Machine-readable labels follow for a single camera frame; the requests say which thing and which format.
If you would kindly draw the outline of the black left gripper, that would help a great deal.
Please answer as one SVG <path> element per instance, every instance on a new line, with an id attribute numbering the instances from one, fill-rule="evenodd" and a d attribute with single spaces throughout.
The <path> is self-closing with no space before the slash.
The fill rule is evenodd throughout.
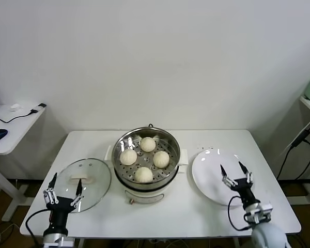
<path id="1" fill-rule="evenodd" d="M 75 198 L 57 197 L 54 186 L 57 179 L 57 173 L 54 174 L 48 187 L 43 191 L 46 208 L 51 212 L 49 217 L 49 226 L 45 232 L 68 232 L 66 228 L 69 213 L 77 206 L 78 202 L 83 198 L 82 179 L 79 179 Z"/>

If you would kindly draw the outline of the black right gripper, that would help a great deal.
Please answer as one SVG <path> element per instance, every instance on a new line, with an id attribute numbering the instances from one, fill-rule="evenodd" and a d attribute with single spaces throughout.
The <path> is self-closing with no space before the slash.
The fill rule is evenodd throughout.
<path id="1" fill-rule="evenodd" d="M 243 209 L 246 209 L 247 207 L 253 204 L 260 203 L 260 200 L 258 200 L 254 196 L 251 190 L 251 187 L 253 185 L 252 172 L 250 172 L 248 168 L 242 162 L 239 162 L 239 165 L 245 177 L 241 179 L 232 180 L 228 177 L 224 167 L 221 164 L 220 168 L 221 168 L 221 174 L 222 174 L 222 181 L 226 186 L 230 187 L 232 191 L 235 191 L 239 194 L 242 204 L 243 204 Z"/>

